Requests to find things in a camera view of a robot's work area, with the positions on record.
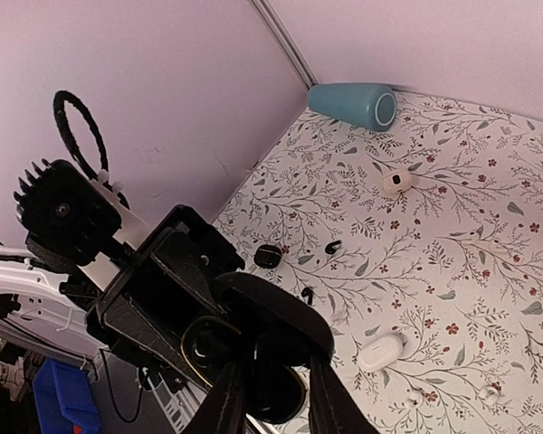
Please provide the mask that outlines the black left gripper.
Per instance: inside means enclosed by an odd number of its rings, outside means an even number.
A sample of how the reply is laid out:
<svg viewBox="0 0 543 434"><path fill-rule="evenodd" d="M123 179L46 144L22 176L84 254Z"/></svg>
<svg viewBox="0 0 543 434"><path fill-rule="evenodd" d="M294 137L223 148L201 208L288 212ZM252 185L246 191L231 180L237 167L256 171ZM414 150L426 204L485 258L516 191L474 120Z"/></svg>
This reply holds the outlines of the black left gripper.
<svg viewBox="0 0 543 434"><path fill-rule="evenodd" d="M211 294L213 280L244 267L225 236L179 204L93 303L87 330L123 361L175 371L207 389L210 382L182 354L182 338L196 319L223 313Z"/></svg>

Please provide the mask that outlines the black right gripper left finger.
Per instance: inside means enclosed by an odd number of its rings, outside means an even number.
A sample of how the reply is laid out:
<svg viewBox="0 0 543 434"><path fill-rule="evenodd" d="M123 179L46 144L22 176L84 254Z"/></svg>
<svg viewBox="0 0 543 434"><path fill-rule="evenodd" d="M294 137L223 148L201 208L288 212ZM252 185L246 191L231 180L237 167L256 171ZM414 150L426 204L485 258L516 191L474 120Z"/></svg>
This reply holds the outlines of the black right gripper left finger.
<svg viewBox="0 0 543 434"><path fill-rule="evenodd" d="M208 392L185 434L237 434L246 432L243 368L228 363Z"/></svg>

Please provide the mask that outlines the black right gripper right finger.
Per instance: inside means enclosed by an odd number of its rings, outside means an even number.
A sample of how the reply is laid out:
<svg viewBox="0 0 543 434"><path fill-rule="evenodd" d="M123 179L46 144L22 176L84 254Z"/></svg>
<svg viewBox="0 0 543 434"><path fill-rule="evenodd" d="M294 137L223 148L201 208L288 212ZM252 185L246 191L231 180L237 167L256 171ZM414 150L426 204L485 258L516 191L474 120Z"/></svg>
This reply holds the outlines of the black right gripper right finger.
<svg viewBox="0 0 543 434"><path fill-rule="evenodd" d="M309 423L311 433L377 433L329 362L316 356L310 361Z"/></svg>

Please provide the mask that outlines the white stem earbud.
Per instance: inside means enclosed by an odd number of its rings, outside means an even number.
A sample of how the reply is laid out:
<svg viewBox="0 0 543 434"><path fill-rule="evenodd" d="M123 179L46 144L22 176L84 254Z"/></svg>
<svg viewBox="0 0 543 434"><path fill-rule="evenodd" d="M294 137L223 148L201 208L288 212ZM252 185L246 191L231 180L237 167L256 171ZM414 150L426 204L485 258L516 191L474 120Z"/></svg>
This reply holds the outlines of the white stem earbud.
<svg viewBox="0 0 543 434"><path fill-rule="evenodd" d="M507 251L499 240L488 241L488 250L492 253L502 253Z"/></svg>
<svg viewBox="0 0 543 434"><path fill-rule="evenodd" d="M480 235L477 231L471 231L464 234L461 239L462 245L475 245L480 239Z"/></svg>

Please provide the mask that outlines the cream earbud charging case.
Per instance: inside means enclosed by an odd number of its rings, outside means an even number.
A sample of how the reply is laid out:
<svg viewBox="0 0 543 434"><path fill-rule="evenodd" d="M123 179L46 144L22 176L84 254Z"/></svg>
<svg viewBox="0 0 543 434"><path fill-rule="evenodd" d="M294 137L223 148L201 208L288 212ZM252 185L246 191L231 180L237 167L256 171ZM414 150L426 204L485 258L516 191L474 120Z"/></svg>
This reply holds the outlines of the cream earbud charging case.
<svg viewBox="0 0 543 434"><path fill-rule="evenodd" d="M381 186L382 191L386 194L400 194L412 188L413 178L408 169L396 169L383 174Z"/></svg>

